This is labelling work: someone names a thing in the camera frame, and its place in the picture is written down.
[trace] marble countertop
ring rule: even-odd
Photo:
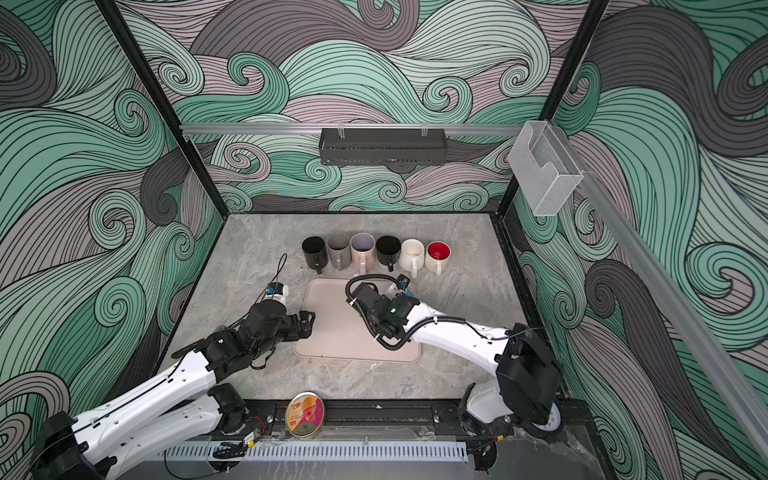
[[[450,315],[475,323],[512,327],[525,323],[515,288],[491,220],[487,214],[247,214],[230,216],[180,320],[163,362],[170,353],[202,338],[221,324],[240,318],[274,276],[282,253],[288,254],[280,282],[289,286],[288,313],[301,310],[309,282],[317,278],[301,251],[313,235],[327,239],[343,232],[350,237],[369,232],[400,240],[416,238],[425,245],[445,241],[452,248],[449,268],[436,276],[419,271],[419,299]],[[353,266],[337,271],[330,264],[321,277],[352,278]],[[388,273],[383,265],[369,273]],[[396,266],[394,276],[405,273]],[[490,374],[461,357],[422,345],[414,363],[311,359],[278,345],[264,370],[245,369],[230,376],[244,398],[289,399],[310,390],[323,398],[458,398],[471,382]]]

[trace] wall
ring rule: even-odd
[[[642,0],[623,0],[627,8]],[[588,1],[119,2],[183,122],[507,123],[538,117]],[[441,167],[326,167],[317,136],[202,136],[231,210],[493,210],[514,139]]]
[[[764,5],[658,0],[599,25],[555,121],[768,399]],[[732,415],[577,191],[516,247],[622,478],[765,478]]]
[[[605,183],[614,198],[626,187]],[[557,217],[533,217],[521,192],[513,207],[515,253],[565,383],[588,402],[617,478],[766,478],[768,468],[581,190]]]
[[[0,476],[151,375],[222,220],[92,0],[0,2]]]

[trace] black motor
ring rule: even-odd
[[[261,370],[264,366],[252,365],[255,359],[274,351],[280,342],[309,338],[314,322],[314,312],[302,310],[298,315],[287,315],[282,303],[263,300],[254,303],[244,318],[174,352],[171,358],[181,358],[192,350],[202,352],[208,360],[206,368],[213,370],[216,381],[221,382],[248,366]]]

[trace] round tin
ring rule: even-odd
[[[326,420],[326,408],[319,396],[304,392],[293,397],[286,409],[286,428],[300,439],[311,439]]]

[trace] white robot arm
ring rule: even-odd
[[[373,279],[393,282],[396,294],[382,295],[372,283],[364,283]],[[409,340],[428,343],[470,360],[496,377],[470,386],[459,406],[466,414],[467,430],[480,433],[507,415],[515,415],[541,432],[561,428],[554,403],[561,368],[532,328],[520,323],[512,329],[488,327],[446,315],[405,294],[409,281],[403,275],[397,279],[379,274],[358,276],[346,285],[347,300],[384,348],[396,350]],[[352,291],[355,283],[358,286]],[[387,342],[385,337],[398,342]]]
[[[350,291],[354,283],[374,278],[392,281],[396,294],[380,295],[368,283]],[[543,432],[560,429],[554,403],[559,365],[531,328],[521,324],[513,329],[488,327],[446,315],[406,295],[408,282],[405,276],[358,276],[347,283],[346,294],[383,348],[398,349],[409,340],[428,343],[495,376],[469,386],[459,406],[468,432],[487,435],[488,424],[507,415]],[[111,480],[195,435],[214,429],[239,431],[247,415],[245,403],[230,384],[220,382],[273,351],[277,343],[307,338],[313,321],[310,312],[286,315],[285,306],[277,300],[258,302],[231,326],[175,352],[172,356],[180,358],[178,363],[130,392],[76,419],[66,412],[53,415],[38,433],[31,462],[33,478]]]
[[[277,343],[309,337],[313,321],[311,312],[286,315],[277,300],[255,303],[242,319],[175,352],[172,356],[180,358],[176,364],[131,391],[75,419],[66,412],[53,415],[38,433],[33,478],[117,478],[192,436],[239,430],[245,402],[232,385],[220,382],[273,351]],[[192,402],[171,410],[188,399]]]

